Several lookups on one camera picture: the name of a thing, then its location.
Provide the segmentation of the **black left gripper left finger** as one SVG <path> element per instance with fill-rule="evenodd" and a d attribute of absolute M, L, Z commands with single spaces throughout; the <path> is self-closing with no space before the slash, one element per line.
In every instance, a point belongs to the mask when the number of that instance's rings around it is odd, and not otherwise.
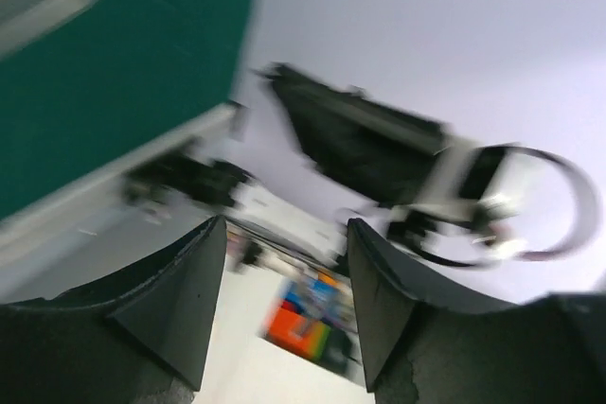
<path fill-rule="evenodd" d="M 204 221 L 133 264 L 1 307 L 5 403 L 188 403 L 202 385 L 226 253 Z"/>

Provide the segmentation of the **dark green surgical cloth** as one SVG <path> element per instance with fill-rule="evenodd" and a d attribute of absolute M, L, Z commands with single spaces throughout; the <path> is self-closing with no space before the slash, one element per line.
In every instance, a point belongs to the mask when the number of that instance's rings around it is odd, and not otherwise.
<path fill-rule="evenodd" d="M 1 63 L 8 217 L 224 102 L 251 0 L 97 0 Z"/>

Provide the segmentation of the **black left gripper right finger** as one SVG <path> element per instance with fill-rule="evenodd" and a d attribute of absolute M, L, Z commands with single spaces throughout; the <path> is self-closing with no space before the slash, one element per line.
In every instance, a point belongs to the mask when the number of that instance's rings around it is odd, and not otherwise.
<path fill-rule="evenodd" d="M 365 385 L 377 402 L 604 401 L 603 294 L 515 305 L 419 263 L 359 219 L 348 224 L 347 251 Z"/>

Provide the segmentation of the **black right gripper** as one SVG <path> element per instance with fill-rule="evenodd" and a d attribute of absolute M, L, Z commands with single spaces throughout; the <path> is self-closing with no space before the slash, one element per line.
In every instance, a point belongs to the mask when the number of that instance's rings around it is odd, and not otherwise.
<path fill-rule="evenodd" d="M 338 90 L 286 63 L 258 71 L 317 170 L 389 210 L 387 238 L 421 243 L 441 223 L 481 243 L 507 236 L 482 197 L 482 146 L 445 124 Z"/>

